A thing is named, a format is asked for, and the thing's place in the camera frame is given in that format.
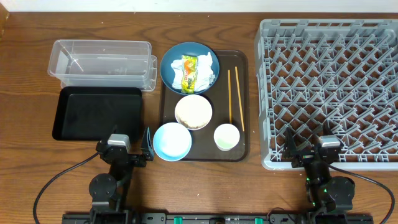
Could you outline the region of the white cup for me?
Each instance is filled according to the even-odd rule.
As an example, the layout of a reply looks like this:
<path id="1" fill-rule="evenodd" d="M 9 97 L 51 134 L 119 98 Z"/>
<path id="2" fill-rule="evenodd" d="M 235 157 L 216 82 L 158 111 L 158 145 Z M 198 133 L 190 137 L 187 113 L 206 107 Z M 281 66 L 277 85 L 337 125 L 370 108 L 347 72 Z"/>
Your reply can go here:
<path id="1" fill-rule="evenodd" d="M 219 150 L 229 151 L 240 140 L 239 129 L 232 124 L 222 124 L 215 129 L 213 138 Z"/>

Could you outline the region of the white napkin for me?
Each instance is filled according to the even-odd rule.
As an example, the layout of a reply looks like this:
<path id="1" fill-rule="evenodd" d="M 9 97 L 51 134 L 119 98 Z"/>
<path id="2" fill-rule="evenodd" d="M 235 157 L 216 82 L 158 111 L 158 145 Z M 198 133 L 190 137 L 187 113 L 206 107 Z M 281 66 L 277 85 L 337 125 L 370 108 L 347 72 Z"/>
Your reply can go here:
<path id="1" fill-rule="evenodd" d="M 178 67 L 175 66 L 175 64 L 178 64 L 178 60 L 175 60 L 172 64 L 172 68 L 175 71 L 176 77 L 174 80 L 173 85 L 176 85 L 179 87 L 181 85 L 182 87 L 182 77 L 183 77 L 183 62 L 179 63 L 182 65 L 182 70 L 179 69 Z M 211 56 L 204 56 L 201 55 L 198 57 L 198 65 L 197 65 L 197 81 L 195 84 L 195 91 L 200 91 L 204 88 L 206 88 L 209 83 L 210 83 L 210 76 L 213 74 L 210 68 L 211 65 Z"/>

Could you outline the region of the dark blue plate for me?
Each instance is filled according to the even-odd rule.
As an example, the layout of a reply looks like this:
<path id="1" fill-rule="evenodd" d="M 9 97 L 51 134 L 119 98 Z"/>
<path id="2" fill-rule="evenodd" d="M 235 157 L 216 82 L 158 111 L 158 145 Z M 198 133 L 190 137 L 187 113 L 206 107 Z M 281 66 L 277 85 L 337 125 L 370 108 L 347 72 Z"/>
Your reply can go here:
<path id="1" fill-rule="evenodd" d="M 210 76 L 210 83 L 206 88 L 200 91 L 195 91 L 194 94 L 201 94 L 206 92 L 215 84 L 219 77 L 220 63 L 218 57 L 215 55 L 215 52 L 212 49 L 210 49 L 206 45 L 197 42 L 184 42 L 181 44 L 177 44 L 165 53 L 160 63 L 160 76 L 164 85 L 174 93 L 177 93 L 179 95 L 187 95 L 186 93 L 182 92 L 181 85 L 179 85 L 179 87 L 173 85 L 176 74 L 174 69 L 172 68 L 172 64 L 175 60 L 178 60 L 179 63 L 182 63 L 182 55 L 189 55 L 193 57 L 199 57 L 201 55 L 204 55 L 206 57 L 209 55 L 211 56 L 210 68 L 213 74 Z M 175 64 L 175 66 L 182 70 L 182 65 L 180 65 L 179 63 Z"/>

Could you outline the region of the yellow green snack wrapper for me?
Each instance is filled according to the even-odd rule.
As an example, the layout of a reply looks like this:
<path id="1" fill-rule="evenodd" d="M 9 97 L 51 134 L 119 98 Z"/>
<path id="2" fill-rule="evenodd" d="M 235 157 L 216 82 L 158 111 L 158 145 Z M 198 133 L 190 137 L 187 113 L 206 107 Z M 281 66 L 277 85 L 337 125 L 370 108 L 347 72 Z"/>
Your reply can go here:
<path id="1" fill-rule="evenodd" d="M 197 81 L 198 57 L 182 55 L 183 77 L 182 93 L 193 94 Z"/>

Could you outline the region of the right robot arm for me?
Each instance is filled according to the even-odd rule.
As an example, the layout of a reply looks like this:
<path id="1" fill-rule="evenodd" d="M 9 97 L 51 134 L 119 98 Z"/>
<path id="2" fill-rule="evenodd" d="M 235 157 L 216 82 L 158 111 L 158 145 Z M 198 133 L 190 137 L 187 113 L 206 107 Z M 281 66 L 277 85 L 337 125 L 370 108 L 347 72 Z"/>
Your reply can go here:
<path id="1" fill-rule="evenodd" d="M 348 177 L 331 176 L 330 165 L 338 161 L 343 143 L 327 125 L 323 132 L 310 149 L 299 149 L 287 128 L 282 157 L 290 159 L 293 168 L 305 169 L 308 200 L 315 208 L 325 213 L 345 212 L 353 208 L 355 183 Z"/>

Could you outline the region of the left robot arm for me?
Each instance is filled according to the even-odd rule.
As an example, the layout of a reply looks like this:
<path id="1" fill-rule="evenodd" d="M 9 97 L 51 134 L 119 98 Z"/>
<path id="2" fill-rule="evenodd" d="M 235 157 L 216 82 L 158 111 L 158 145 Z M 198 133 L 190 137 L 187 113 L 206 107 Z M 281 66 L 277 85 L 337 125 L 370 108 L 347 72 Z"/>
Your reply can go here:
<path id="1" fill-rule="evenodd" d="M 131 154 L 131 142 L 126 134 L 111 133 L 96 145 L 96 152 L 110 165 L 109 172 L 98 174 L 89 185 L 92 209 L 97 213 L 121 212 L 124 208 L 135 167 L 145 167 L 154 160 L 150 129 L 141 141 L 141 154 Z"/>

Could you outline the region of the grey dishwasher rack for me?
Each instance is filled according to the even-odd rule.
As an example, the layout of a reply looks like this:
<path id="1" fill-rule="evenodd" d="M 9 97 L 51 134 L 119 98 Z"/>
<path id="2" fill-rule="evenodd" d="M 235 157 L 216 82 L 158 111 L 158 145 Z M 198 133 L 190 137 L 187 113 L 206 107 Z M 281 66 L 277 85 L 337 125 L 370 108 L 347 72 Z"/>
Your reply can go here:
<path id="1" fill-rule="evenodd" d="M 289 170 L 285 131 L 310 149 L 328 125 L 336 166 L 397 169 L 397 21 L 264 19 L 254 39 L 261 163 Z"/>

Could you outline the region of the clear plastic waste bin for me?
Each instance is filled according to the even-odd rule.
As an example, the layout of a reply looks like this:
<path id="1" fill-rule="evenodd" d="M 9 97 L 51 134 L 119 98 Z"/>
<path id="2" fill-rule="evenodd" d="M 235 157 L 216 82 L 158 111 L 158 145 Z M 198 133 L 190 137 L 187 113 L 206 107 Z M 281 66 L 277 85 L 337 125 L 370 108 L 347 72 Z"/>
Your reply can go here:
<path id="1" fill-rule="evenodd" d="M 134 87 L 154 91 L 157 57 L 146 41 L 70 40 L 53 44 L 47 72 L 61 86 Z"/>

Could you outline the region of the light blue bowl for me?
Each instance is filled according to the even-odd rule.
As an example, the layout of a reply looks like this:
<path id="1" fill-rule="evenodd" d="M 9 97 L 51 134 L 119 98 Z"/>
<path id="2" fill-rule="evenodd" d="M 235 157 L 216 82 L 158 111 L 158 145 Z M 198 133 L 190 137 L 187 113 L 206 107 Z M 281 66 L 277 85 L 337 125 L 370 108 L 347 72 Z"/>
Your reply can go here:
<path id="1" fill-rule="evenodd" d="M 174 162 L 183 159 L 192 146 L 189 130 L 179 123 L 163 124 L 154 134 L 154 151 L 163 160 Z"/>

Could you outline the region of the black plastic tray bin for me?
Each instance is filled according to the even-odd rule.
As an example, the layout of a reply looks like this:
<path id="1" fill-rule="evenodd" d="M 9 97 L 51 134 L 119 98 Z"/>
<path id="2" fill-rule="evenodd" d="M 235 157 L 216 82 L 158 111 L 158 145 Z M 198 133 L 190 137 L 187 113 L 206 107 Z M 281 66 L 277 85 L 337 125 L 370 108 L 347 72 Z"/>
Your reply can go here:
<path id="1" fill-rule="evenodd" d="M 58 141 L 99 141 L 117 134 L 140 138 L 142 92 L 134 87 L 67 86 L 60 92 L 52 137 Z"/>

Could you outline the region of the dark brown serving tray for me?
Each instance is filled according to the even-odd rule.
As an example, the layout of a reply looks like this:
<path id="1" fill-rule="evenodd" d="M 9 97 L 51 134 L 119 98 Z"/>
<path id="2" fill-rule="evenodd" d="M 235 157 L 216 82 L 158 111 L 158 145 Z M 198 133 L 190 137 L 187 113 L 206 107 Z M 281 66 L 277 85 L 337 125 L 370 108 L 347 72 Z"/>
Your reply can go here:
<path id="1" fill-rule="evenodd" d="M 220 73 L 215 84 L 201 95 L 213 108 L 210 122 L 202 129 L 191 131 L 192 146 L 184 161 L 201 162 L 239 162 L 243 160 L 250 148 L 249 137 L 249 93 L 248 93 L 248 60 L 238 50 L 217 50 L 215 52 L 220 63 Z M 243 104 L 244 127 L 242 130 L 239 112 L 238 92 L 236 86 L 235 66 L 238 67 L 241 100 Z M 231 70 L 232 124 L 239 129 L 240 140 L 229 151 L 217 148 L 213 135 L 215 129 L 229 122 L 228 110 L 228 70 Z"/>

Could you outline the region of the right wooden chopstick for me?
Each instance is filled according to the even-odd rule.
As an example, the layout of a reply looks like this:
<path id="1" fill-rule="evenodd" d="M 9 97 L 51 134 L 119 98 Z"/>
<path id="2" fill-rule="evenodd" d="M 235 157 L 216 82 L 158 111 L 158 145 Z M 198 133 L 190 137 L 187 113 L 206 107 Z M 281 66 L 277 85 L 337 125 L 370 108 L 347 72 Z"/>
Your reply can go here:
<path id="1" fill-rule="evenodd" d="M 242 100 L 241 100 L 241 91 L 240 91 L 238 67 L 235 66 L 234 70 L 235 70 L 235 75 L 236 75 L 236 86 L 237 86 L 237 92 L 238 92 L 238 102 L 239 102 L 239 112 L 240 112 L 240 118 L 241 118 L 241 126 L 242 126 L 243 132 L 245 132 L 243 104 L 242 104 Z"/>

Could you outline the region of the wooden chopstick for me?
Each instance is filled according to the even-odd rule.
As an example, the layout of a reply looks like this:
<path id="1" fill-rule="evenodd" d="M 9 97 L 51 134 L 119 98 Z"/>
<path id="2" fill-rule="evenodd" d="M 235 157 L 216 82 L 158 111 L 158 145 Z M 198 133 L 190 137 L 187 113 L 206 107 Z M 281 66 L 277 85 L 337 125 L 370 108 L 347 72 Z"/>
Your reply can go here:
<path id="1" fill-rule="evenodd" d="M 238 67 L 235 66 L 234 70 L 235 70 L 235 75 L 236 75 L 236 86 L 237 86 L 237 92 L 238 92 L 238 102 L 239 102 L 239 112 L 240 112 L 240 118 L 241 118 L 241 126 L 242 126 L 243 132 L 245 132 L 243 104 L 242 104 L 242 100 L 241 100 L 241 91 L 240 91 Z"/>
<path id="2" fill-rule="evenodd" d="M 231 70 L 228 70 L 228 110 L 229 123 L 232 124 Z"/>

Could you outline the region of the left wooden chopstick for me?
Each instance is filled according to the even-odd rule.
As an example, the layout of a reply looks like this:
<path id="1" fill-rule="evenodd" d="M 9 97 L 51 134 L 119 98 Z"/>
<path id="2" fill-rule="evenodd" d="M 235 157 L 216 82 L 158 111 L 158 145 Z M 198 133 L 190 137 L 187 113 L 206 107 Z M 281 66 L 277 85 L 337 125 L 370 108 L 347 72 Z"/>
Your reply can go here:
<path id="1" fill-rule="evenodd" d="M 228 70 L 228 110 L 229 123 L 232 124 L 231 70 Z"/>

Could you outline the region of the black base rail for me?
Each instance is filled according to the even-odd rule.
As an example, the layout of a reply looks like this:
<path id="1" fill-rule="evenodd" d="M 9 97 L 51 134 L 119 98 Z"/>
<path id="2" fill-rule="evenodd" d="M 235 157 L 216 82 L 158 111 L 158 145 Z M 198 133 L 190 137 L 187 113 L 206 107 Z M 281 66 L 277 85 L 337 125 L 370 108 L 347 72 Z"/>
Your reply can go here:
<path id="1" fill-rule="evenodd" d="M 244 215 L 166 215 L 164 213 L 142 213 L 125 221 L 117 217 L 91 219 L 88 214 L 64 214 L 62 224 L 128 223 L 128 224 L 294 224 L 303 223 L 296 215 L 271 214 L 269 216 Z"/>

